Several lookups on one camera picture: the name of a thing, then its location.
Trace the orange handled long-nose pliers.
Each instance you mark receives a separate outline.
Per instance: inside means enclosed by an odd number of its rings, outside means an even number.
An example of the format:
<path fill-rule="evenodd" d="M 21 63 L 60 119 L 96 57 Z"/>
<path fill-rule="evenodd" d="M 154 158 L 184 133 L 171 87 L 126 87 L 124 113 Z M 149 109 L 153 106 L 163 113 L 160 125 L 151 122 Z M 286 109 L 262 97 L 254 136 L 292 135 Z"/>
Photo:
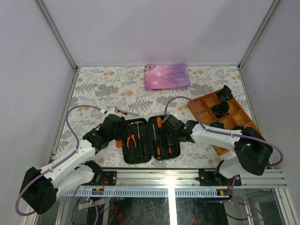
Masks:
<path fill-rule="evenodd" d="M 127 148 L 129 150 L 135 150 L 137 147 L 137 144 L 136 144 L 136 140 L 135 140 L 135 135 L 132 134 L 131 136 L 129 136 L 127 138 Z"/>

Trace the small black handled hammer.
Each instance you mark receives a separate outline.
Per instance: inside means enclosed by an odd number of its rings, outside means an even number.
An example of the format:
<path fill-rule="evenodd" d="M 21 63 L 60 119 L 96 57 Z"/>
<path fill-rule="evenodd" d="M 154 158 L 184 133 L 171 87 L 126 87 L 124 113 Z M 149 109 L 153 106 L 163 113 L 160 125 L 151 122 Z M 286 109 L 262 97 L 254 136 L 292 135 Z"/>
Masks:
<path fill-rule="evenodd" d="M 144 123 L 141 122 L 141 121 L 135 121 L 135 122 L 131 122 L 130 124 L 131 124 L 131 125 L 133 125 L 133 124 L 136 125 L 136 127 L 137 127 L 137 135 L 138 135 L 138 139 L 140 139 L 140 126 L 141 126 L 141 125 L 144 125 Z"/>

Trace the large black orange screwdriver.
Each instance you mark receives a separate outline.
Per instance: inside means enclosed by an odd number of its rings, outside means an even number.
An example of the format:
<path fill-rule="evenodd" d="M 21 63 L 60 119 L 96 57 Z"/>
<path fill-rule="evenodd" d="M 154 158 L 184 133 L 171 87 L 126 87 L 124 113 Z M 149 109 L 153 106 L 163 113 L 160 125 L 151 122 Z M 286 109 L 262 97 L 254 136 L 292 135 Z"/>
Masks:
<path fill-rule="evenodd" d="M 153 133 L 154 133 L 155 146 L 156 146 L 156 149 L 157 149 L 157 159 L 161 159 L 161 152 L 160 152 L 160 147 L 159 147 L 159 144 L 158 144 L 158 141 L 157 141 L 154 124 L 152 125 L 152 128 L 153 128 Z"/>

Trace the black plastic tool case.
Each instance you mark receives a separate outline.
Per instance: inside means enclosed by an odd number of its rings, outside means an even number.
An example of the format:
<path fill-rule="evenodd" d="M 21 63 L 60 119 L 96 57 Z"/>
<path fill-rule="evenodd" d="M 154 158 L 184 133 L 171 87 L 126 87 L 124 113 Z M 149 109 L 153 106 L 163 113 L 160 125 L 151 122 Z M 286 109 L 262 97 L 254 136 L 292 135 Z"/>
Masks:
<path fill-rule="evenodd" d="M 163 128 L 161 132 L 158 130 L 157 117 L 161 117 L 162 120 L 165 118 L 165 116 L 159 115 L 159 116 L 152 116 L 148 120 L 144 118 L 138 118 L 138 119 L 131 119 L 126 121 L 130 133 L 127 134 L 127 137 L 124 140 L 116 141 L 116 147 L 122 149 L 123 158 L 127 164 L 134 165 L 134 164 L 146 163 L 149 162 L 152 158 L 155 158 L 156 160 L 167 160 L 167 159 L 176 158 L 181 154 L 180 143 L 176 145 L 171 145 L 172 154 L 169 154 L 169 150 L 168 150 L 169 144 L 167 142 L 166 131 Z M 140 139 L 138 139 L 136 125 L 130 124 L 131 122 L 135 122 L 135 121 L 141 121 L 144 123 L 144 125 L 140 126 Z M 155 146 L 155 139 L 154 139 L 154 133 L 152 128 L 153 124 L 155 126 L 156 137 L 160 147 L 161 159 L 157 159 L 158 154 Z M 137 144 L 135 150 L 129 150 L 127 148 L 127 138 L 132 134 L 135 135 L 135 140 Z"/>

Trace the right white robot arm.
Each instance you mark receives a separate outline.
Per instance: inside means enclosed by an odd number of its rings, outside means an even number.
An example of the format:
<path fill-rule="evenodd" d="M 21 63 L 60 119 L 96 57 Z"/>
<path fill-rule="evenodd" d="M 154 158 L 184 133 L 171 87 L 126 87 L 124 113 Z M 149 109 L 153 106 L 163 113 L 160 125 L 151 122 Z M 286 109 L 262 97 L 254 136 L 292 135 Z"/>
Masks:
<path fill-rule="evenodd" d="M 220 162 L 214 172 L 214 181 L 226 184 L 230 178 L 243 173 L 261 176 L 273 153 L 271 144 L 252 127 L 244 130 L 226 130 L 210 127 L 194 120 L 183 123 L 169 114 L 162 127 L 181 142 L 207 143 L 233 151 L 236 156 Z"/>

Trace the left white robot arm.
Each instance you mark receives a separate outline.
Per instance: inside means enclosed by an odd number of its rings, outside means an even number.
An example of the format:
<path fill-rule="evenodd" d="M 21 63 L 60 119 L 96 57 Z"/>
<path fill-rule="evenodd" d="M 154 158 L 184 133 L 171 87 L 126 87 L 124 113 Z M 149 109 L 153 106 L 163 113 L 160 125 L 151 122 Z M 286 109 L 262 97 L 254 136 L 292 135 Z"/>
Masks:
<path fill-rule="evenodd" d="M 86 133 L 73 150 L 40 169 L 28 169 L 18 199 L 23 199 L 41 215 L 65 192 L 82 184 L 99 184 L 103 169 L 91 158 L 112 140 L 123 138 L 126 127 L 124 117 L 109 114 L 100 127 Z"/>

